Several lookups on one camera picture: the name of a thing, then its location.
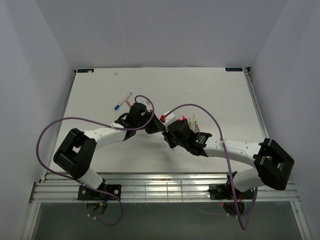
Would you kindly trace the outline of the yellow highlighter pen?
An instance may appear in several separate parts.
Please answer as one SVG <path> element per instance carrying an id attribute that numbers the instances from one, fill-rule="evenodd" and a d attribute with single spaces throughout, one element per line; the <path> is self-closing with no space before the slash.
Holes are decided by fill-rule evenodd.
<path id="1" fill-rule="evenodd" d="M 188 119 L 189 128 L 193 129 L 193 120 L 191 118 Z"/>

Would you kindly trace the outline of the thin yellow pen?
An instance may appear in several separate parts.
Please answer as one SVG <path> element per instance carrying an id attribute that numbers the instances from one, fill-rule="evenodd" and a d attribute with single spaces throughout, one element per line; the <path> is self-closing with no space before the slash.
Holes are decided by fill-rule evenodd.
<path id="1" fill-rule="evenodd" d="M 193 114 L 192 116 L 192 129 L 196 133 L 197 132 L 197 123 L 196 123 L 196 115 Z"/>

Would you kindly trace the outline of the white marker blue cap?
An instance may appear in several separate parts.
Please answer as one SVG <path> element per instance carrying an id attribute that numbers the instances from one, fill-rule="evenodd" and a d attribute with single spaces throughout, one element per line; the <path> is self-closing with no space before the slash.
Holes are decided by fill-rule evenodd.
<path id="1" fill-rule="evenodd" d="M 115 107 L 114 110 L 118 110 L 121 105 L 123 105 L 132 95 L 132 92 L 129 92 Z"/>

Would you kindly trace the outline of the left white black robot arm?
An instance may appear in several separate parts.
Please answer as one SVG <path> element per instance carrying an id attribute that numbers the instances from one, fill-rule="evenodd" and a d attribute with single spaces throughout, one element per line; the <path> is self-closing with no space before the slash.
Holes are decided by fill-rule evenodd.
<path id="1" fill-rule="evenodd" d="M 165 125 L 153 110 L 142 103 L 134 103 L 128 113 L 122 114 L 111 127 L 81 131 L 71 129 L 53 156 L 53 161 L 73 179 L 89 186 L 88 193 L 100 200 L 106 195 L 105 180 L 91 167 L 96 150 L 110 144 L 123 142 L 141 128 L 147 134 L 165 131 Z"/>

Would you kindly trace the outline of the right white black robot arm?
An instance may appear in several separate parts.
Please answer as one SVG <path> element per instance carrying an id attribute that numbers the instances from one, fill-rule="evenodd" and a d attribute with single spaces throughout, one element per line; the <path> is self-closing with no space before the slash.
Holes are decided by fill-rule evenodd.
<path id="1" fill-rule="evenodd" d="M 237 199 L 248 190 L 267 186 L 284 191 L 295 161 L 273 139 L 263 142 L 222 141 L 206 132 L 193 132 L 187 120 L 165 125 L 164 139 L 171 148 L 180 146 L 194 156 L 225 158 L 250 166 L 227 175 L 227 182 L 210 190 L 217 199 Z"/>

